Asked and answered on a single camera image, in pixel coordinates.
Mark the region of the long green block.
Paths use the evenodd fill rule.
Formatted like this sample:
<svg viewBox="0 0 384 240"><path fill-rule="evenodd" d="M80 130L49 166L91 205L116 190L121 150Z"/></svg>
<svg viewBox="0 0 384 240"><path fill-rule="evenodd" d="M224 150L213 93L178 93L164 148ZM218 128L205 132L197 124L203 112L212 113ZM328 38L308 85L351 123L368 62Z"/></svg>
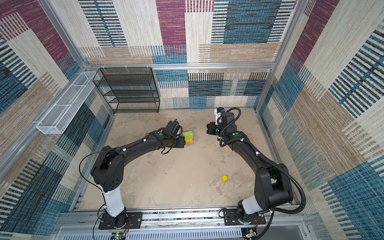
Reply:
<svg viewBox="0 0 384 240"><path fill-rule="evenodd" d="M183 136L185 137L185 140L189 140L189 141L193 140L193 132L192 131L184 132Z"/></svg>

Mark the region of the yellow cylinder block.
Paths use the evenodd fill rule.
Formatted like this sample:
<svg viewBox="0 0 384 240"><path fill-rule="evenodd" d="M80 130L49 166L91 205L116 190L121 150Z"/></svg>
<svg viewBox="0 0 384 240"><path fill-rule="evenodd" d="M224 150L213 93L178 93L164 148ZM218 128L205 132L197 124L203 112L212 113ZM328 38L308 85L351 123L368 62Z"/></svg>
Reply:
<svg viewBox="0 0 384 240"><path fill-rule="evenodd" d="M228 176L223 175L223 176L222 176L222 182L225 183L225 182L227 182L227 181L228 181Z"/></svg>

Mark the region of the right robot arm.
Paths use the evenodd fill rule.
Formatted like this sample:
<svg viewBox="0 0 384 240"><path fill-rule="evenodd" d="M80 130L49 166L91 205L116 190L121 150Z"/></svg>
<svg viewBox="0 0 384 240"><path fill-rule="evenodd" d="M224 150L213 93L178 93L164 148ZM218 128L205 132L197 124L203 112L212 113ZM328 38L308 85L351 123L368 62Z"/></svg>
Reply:
<svg viewBox="0 0 384 240"><path fill-rule="evenodd" d="M251 197L241 200L237 206L238 218L248 223L258 214L276 211L294 215L305 209L307 199L303 188L284 164L277 164L262 154L241 131L224 133L224 127L211 122L207 124L207 134L218 137L220 147L228 146L239 154L255 173L254 193ZM293 210L280 208L281 205L293 200L294 185L301 197L300 205Z"/></svg>

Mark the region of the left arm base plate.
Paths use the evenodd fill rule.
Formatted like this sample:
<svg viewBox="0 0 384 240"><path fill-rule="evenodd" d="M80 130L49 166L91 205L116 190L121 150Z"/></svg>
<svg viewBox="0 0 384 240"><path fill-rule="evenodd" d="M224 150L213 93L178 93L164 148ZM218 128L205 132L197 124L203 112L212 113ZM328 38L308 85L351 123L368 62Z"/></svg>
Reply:
<svg viewBox="0 0 384 240"><path fill-rule="evenodd" d="M108 213L103 213L99 230L128 230L139 229L142 224L142 212L121 213L116 217L111 217Z"/></svg>

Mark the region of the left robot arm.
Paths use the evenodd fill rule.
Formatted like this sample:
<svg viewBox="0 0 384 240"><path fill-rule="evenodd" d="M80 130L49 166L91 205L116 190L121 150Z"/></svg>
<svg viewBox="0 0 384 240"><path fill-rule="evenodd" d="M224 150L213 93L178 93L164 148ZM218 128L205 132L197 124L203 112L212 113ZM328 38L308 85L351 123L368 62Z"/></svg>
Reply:
<svg viewBox="0 0 384 240"><path fill-rule="evenodd" d="M99 229L122 229L132 222L127 214L120 190L124 179L124 168L127 164L149 152L165 148L184 148L185 144L185 137L182 135L167 136L154 131L125 146L102 148L91 168L91 176L95 186L102 192L106 206L101 216Z"/></svg>

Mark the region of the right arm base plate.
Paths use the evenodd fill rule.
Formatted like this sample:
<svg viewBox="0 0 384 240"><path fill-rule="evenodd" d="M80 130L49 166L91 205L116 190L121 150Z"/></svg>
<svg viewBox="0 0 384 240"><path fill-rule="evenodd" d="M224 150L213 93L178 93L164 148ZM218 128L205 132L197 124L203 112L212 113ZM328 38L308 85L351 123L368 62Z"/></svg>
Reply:
<svg viewBox="0 0 384 240"><path fill-rule="evenodd" d="M237 209L222 208L219 210L218 215L224 219L225 226L266 224L266 219L261 214L255 213L243 216L242 213L238 213Z"/></svg>

